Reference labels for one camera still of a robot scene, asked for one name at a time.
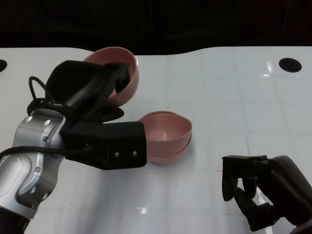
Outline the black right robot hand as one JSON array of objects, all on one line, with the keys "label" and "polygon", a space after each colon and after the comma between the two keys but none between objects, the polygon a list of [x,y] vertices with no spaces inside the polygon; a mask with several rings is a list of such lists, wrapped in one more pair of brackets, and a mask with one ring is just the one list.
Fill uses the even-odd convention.
[{"label": "black right robot hand", "polygon": [[235,199],[255,232],[286,218],[293,234],[312,232],[312,187],[288,156],[224,156],[222,195]]}]

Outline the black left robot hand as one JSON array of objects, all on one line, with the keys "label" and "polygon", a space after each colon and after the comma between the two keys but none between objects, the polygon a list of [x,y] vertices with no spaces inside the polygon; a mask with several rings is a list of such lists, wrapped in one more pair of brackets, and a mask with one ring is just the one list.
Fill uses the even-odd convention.
[{"label": "black left robot hand", "polygon": [[108,99],[129,83],[127,63],[67,60],[53,70],[46,87],[54,101],[74,110],[79,121],[104,123],[124,116],[124,111]]}]

